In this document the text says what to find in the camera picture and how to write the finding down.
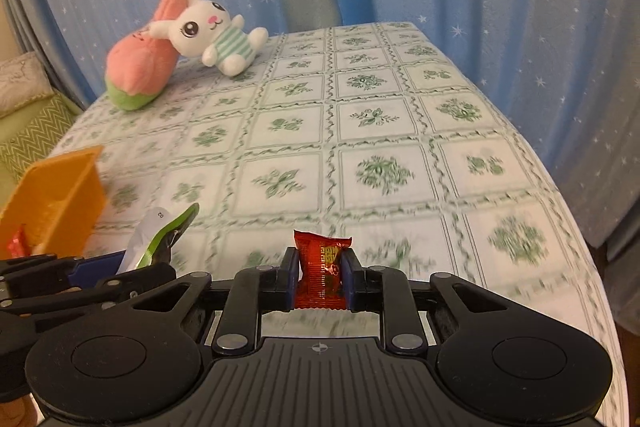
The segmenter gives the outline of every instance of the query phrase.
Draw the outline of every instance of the striped green shirt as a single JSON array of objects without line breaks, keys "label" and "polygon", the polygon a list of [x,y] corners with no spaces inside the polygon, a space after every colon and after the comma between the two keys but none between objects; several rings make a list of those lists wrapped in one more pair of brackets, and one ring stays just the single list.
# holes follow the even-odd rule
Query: striped green shirt
[{"label": "striped green shirt", "polygon": [[247,60],[253,52],[246,34],[234,26],[224,30],[214,44],[218,51],[218,63],[234,54],[242,55],[242,58]]}]

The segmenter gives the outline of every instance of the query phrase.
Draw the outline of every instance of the round black pad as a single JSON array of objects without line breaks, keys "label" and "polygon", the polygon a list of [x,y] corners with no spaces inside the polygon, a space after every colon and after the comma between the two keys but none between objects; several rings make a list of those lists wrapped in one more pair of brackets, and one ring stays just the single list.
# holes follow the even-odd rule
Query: round black pad
[{"label": "round black pad", "polygon": [[130,308],[47,331],[24,369],[41,404],[74,423],[128,423],[180,400],[200,373],[200,351],[170,314]]},{"label": "round black pad", "polygon": [[566,365],[566,355],[556,344],[533,337],[502,341],[494,347],[494,362],[501,370],[524,380],[551,378]]},{"label": "round black pad", "polygon": [[106,335],[85,341],[71,355],[76,369],[94,378],[122,377],[139,368],[145,358],[145,346],[119,335]]},{"label": "round black pad", "polygon": [[461,404],[524,425],[595,414],[612,377],[594,339],[523,307],[465,317],[436,368]]}]

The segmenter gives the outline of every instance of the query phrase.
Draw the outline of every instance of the pink plush toy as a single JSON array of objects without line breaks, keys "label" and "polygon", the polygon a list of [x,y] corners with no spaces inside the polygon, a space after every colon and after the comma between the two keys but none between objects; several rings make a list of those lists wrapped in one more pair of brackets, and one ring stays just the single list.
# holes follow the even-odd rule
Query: pink plush toy
[{"label": "pink plush toy", "polygon": [[[160,0],[150,22],[176,19],[187,0]],[[179,53],[167,39],[155,39],[148,25],[114,45],[107,55],[104,80],[113,105],[135,110],[158,96],[174,72]]]}]

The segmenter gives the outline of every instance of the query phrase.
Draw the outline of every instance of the green plush base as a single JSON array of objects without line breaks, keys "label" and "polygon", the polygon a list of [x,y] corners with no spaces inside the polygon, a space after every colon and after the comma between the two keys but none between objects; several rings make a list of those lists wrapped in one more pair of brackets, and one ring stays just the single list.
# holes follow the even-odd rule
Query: green plush base
[{"label": "green plush base", "polygon": [[115,105],[117,108],[124,111],[134,111],[136,109],[140,109],[143,105],[151,102],[160,94],[158,92],[156,94],[130,95],[111,84],[108,78],[105,78],[104,82],[107,85],[107,92],[109,93],[111,103],[113,103],[113,105]]}]

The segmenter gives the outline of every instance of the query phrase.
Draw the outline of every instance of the bunny face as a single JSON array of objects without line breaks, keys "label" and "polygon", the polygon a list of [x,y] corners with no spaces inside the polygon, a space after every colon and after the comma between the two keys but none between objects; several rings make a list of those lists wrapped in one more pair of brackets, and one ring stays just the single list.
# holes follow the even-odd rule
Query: bunny face
[{"label": "bunny face", "polygon": [[231,16],[220,4],[198,0],[171,22],[168,39],[180,55],[199,57],[231,26]]}]

